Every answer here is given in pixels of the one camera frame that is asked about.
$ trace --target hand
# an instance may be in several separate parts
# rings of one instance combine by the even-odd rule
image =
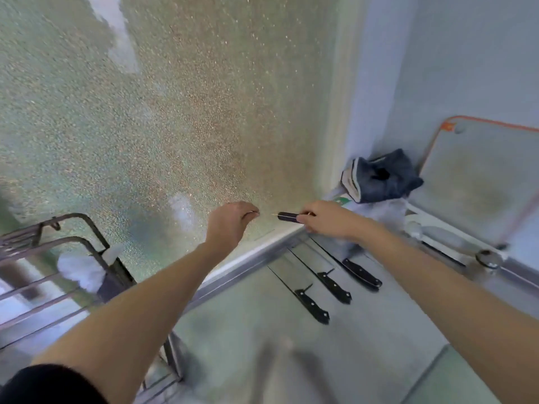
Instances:
[[[315,201],[307,204],[296,218],[307,231],[357,242],[365,226],[376,225],[374,220],[355,214],[334,201]]]
[[[259,215],[258,208],[245,201],[216,208],[207,220],[206,243],[228,255],[238,246],[247,224]]]

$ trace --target orange trim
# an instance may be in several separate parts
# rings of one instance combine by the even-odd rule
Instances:
[[[456,126],[456,123],[457,123],[456,122],[457,119],[465,119],[465,120],[469,120],[469,121],[480,121],[480,122],[483,122],[483,123],[491,123],[491,124],[495,124],[495,125],[498,125],[498,126],[503,126],[503,127],[506,127],[506,128],[517,128],[517,129],[520,129],[520,130],[527,130],[529,132],[539,132],[539,128],[530,128],[528,126],[522,126],[522,125],[517,125],[517,124],[513,124],[513,123],[505,123],[503,121],[491,121],[489,119],[483,119],[483,118],[480,118],[480,117],[465,116],[465,115],[457,115],[457,116],[448,117],[446,120],[444,120],[441,123],[440,127],[436,131],[436,134],[432,138],[432,142],[429,144],[429,146],[428,146],[428,148],[427,148],[427,150],[425,152],[425,156],[423,157],[423,160],[421,161],[421,164],[419,166],[419,175],[421,175],[421,171],[423,170],[423,166],[427,162],[428,156],[431,154],[432,148],[434,147],[436,139],[438,138],[438,135],[440,134],[440,132],[441,131],[455,132],[455,126]],[[522,212],[519,214],[519,216],[516,218],[516,220],[509,227],[509,230],[502,235],[502,238],[500,239],[499,243],[502,244],[504,242],[507,242],[509,240],[509,238],[520,227],[520,225],[524,222],[526,217],[528,217],[533,212],[533,210],[535,210],[537,207],[539,207],[539,192],[537,192],[537,194],[526,205],[526,207],[524,207],[524,210],[522,210]]]

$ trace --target person's right arm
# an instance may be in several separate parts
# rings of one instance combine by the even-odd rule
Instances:
[[[539,402],[539,320],[518,311],[374,220],[316,201],[298,222],[366,248],[503,403]]]

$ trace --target person's left hand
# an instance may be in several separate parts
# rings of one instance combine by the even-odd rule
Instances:
[[[247,224],[259,215],[258,207],[245,201],[216,208],[207,220],[206,243],[229,254],[238,246]]]

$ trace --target metal rack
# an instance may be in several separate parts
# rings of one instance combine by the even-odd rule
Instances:
[[[43,233],[46,227],[51,227],[55,231],[60,231],[60,223],[73,218],[81,219],[89,226],[95,237],[103,246],[103,249],[101,251],[97,251],[96,248],[92,245],[92,243],[88,239],[83,237],[70,236],[61,237],[51,241],[43,240]],[[23,340],[36,337],[47,329],[50,329],[53,326],[63,323],[67,319],[70,319],[83,311],[89,311],[89,309],[93,306],[107,303],[109,300],[119,295],[121,292],[129,289],[131,286],[136,285],[135,279],[133,279],[133,277],[131,276],[129,271],[127,271],[125,265],[119,258],[117,258],[111,266],[109,266],[104,261],[102,254],[105,250],[110,248],[110,244],[104,238],[102,233],[98,230],[97,226],[91,220],[91,218],[81,213],[71,213],[62,215],[60,217],[52,217],[49,220],[31,225],[29,227],[15,230],[13,232],[10,232],[9,234],[1,236],[0,269],[22,258],[28,258],[34,255],[38,255],[45,251],[49,251],[54,247],[68,243],[82,244],[90,253],[90,255],[96,259],[99,265],[103,267],[106,272],[103,285],[101,286],[97,294],[92,297],[91,303],[85,306],[81,306],[79,309],[70,312],[69,314],[64,315],[57,320],[52,321],[49,324],[35,331],[25,334],[16,340],[10,341],[4,346],[0,346],[0,353],[2,353],[2,351],[4,351],[8,347],[13,347],[19,344]],[[33,289],[45,282],[54,281],[59,278],[62,278],[61,273],[59,272],[45,276],[44,278],[31,282],[27,285],[20,286],[16,289],[12,289],[6,293],[1,294],[0,301],[8,299],[10,297],[16,297],[22,292]],[[28,319],[33,315],[37,314],[38,312],[41,312],[65,299],[72,298],[73,295],[77,292],[84,291],[77,286],[74,289],[67,291],[63,295],[56,297],[55,299],[52,299],[42,305],[34,307],[28,312],[24,312],[21,315],[10,319],[4,323],[0,323],[0,331],[13,326],[16,323],[21,322],[22,320]],[[147,380],[145,379],[142,383],[141,389],[139,391],[139,394],[137,395],[137,399],[135,402],[140,404],[148,403],[158,398],[167,389],[174,387],[180,381],[182,381],[182,353],[180,349],[180,344],[181,342],[179,341],[178,336],[176,336],[174,333],[171,333],[163,345],[164,357],[162,357],[161,354],[158,356],[158,366],[162,367],[165,370],[165,373],[161,377],[159,377],[158,380],[154,380],[151,383],[147,383]]]

